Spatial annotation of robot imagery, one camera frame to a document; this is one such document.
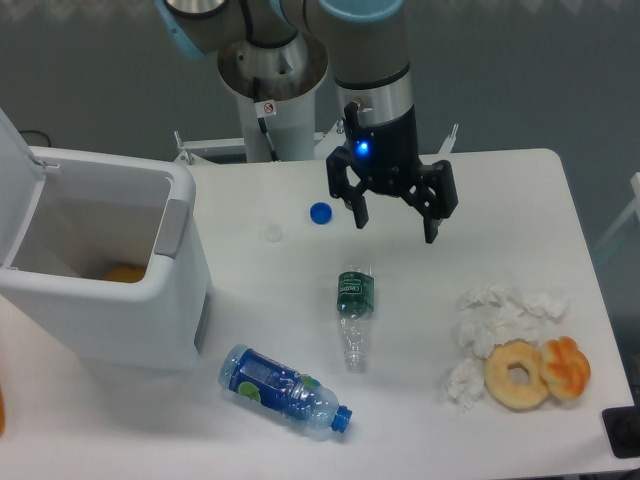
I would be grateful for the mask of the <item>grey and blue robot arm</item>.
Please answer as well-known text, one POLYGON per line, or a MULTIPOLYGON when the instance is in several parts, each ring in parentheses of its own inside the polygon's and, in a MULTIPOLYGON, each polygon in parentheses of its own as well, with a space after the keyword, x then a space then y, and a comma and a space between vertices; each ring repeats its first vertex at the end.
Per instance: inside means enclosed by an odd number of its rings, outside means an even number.
POLYGON ((255 103, 337 87, 345 140, 326 161, 329 191, 368 221, 364 195, 400 198, 432 242, 458 197, 450 163, 418 155, 404 5, 400 1, 160 1, 189 56, 216 53, 227 85, 255 103))

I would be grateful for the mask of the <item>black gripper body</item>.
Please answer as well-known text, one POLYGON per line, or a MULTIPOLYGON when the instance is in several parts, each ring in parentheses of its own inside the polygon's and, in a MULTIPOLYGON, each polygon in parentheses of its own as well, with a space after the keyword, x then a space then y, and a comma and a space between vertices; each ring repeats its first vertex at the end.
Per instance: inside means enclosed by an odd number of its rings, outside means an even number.
POLYGON ((360 105, 350 102, 344 107, 345 147, 351 157, 347 175, 350 184, 360 181, 366 191, 403 197, 410 189, 416 170, 421 166, 417 153, 415 111, 382 124, 360 122, 360 105))

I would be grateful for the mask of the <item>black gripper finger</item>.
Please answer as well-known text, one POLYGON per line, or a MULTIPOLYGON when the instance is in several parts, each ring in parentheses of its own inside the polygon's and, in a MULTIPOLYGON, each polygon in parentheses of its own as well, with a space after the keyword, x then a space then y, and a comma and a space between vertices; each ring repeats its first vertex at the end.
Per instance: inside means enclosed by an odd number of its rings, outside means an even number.
POLYGON ((366 184, 360 181, 356 186, 350 184, 347 168, 351 157, 345 147, 336 147, 326 158, 329 194, 332 198, 342 199, 352 211, 357 229, 363 229, 369 220, 364 192, 366 184))
POLYGON ((425 242, 432 244, 441 222, 448 219, 458 205, 451 163, 440 160, 419 166, 405 202, 422 216, 425 242))

